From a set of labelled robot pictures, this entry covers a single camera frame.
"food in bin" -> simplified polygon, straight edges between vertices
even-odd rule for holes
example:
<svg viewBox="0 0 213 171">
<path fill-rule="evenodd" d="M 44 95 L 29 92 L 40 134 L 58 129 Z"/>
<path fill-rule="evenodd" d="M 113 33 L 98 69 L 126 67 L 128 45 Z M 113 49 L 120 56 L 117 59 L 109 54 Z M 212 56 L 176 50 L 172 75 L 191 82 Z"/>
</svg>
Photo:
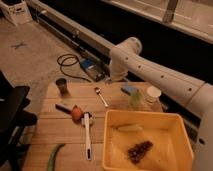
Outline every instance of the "food in bin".
<svg viewBox="0 0 213 171">
<path fill-rule="evenodd" d="M 143 127 L 139 124 L 124 124 L 115 127 L 116 130 L 121 132 L 129 132 L 129 131 L 142 131 Z"/>
<path fill-rule="evenodd" d="M 146 153 L 152 148 L 153 144 L 150 141 L 144 141 L 140 144 L 136 144 L 134 147 L 128 150 L 129 159 L 133 164 L 137 164 L 146 155 Z"/>
</svg>

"small cup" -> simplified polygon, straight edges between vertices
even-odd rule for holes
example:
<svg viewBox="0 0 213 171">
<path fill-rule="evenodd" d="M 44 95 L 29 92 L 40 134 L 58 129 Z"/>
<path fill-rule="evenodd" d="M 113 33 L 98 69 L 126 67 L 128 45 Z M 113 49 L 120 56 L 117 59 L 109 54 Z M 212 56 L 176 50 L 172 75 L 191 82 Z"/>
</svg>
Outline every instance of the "small cup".
<svg viewBox="0 0 213 171">
<path fill-rule="evenodd" d="M 65 78 L 59 78 L 55 81 L 55 84 L 57 85 L 59 91 L 61 94 L 66 94 L 68 92 L 67 90 L 67 80 Z"/>
<path fill-rule="evenodd" d="M 161 96 L 161 90 L 154 86 L 150 86 L 146 90 L 146 101 L 149 103 L 154 103 Z"/>
</svg>

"metal cup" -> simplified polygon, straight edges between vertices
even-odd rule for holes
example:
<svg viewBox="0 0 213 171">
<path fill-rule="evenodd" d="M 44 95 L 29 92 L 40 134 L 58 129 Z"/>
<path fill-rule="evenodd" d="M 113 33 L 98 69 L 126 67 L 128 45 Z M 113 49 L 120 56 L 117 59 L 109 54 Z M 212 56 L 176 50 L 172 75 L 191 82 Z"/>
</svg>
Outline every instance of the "metal cup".
<svg viewBox="0 0 213 171">
<path fill-rule="evenodd" d="M 67 90 L 67 80 L 65 78 L 59 78 L 55 81 L 61 94 L 66 94 Z"/>
</svg>

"brown food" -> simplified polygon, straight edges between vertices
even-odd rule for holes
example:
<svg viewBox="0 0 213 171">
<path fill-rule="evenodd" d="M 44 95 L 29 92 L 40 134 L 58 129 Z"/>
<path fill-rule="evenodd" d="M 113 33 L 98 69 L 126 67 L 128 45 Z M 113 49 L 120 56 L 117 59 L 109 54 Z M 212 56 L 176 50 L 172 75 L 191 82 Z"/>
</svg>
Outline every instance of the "brown food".
<svg viewBox="0 0 213 171">
<path fill-rule="evenodd" d="M 139 163 L 152 146 L 153 144 L 150 141 L 145 141 L 140 144 L 136 144 L 134 147 L 128 150 L 129 159 L 133 164 Z"/>
<path fill-rule="evenodd" d="M 77 105 L 75 105 L 71 111 L 71 115 L 72 115 L 72 120 L 75 123 L 80 123 L 81 122 L 81 118 L 83 117 L 83 111 L 81 110 L 80 107 L 78 107 Z"/>
</svg>

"green bean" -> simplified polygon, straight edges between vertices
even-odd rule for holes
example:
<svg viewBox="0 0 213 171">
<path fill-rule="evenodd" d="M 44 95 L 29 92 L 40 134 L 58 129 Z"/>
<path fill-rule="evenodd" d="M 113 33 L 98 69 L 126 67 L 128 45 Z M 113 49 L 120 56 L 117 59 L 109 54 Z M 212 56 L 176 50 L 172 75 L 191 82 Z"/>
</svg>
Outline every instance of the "green bean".
<svg viewBox="0 0 213 171">
<path fill-rule="evenodd" d="M 47 165 L 47 171 L 54 171 L 55 170 L 55 159 L 56 155 L 61 147 L 65 146 L 65 144 L 57 144 L 55 148 L 52 150 L 50 154 L 50 158 Z"/>
</svg>

